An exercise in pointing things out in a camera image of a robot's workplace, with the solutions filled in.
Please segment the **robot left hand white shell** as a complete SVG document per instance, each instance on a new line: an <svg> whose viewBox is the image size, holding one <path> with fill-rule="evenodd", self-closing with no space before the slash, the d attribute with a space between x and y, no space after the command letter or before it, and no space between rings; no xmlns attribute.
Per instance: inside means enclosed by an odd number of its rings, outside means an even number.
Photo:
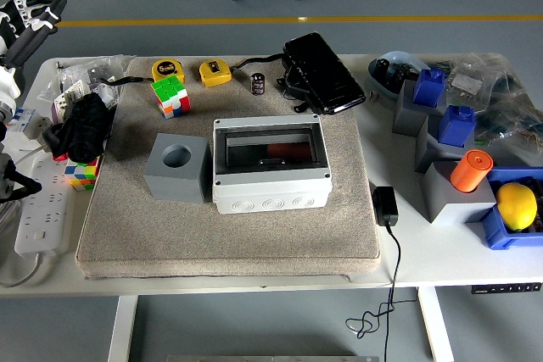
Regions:
<svg viewBox="0 0 543 362"><path fill-rule="evenodd" d="M9 0L1 6L1 100L20 96L17 70L57 30L67 0Z"/></svg>

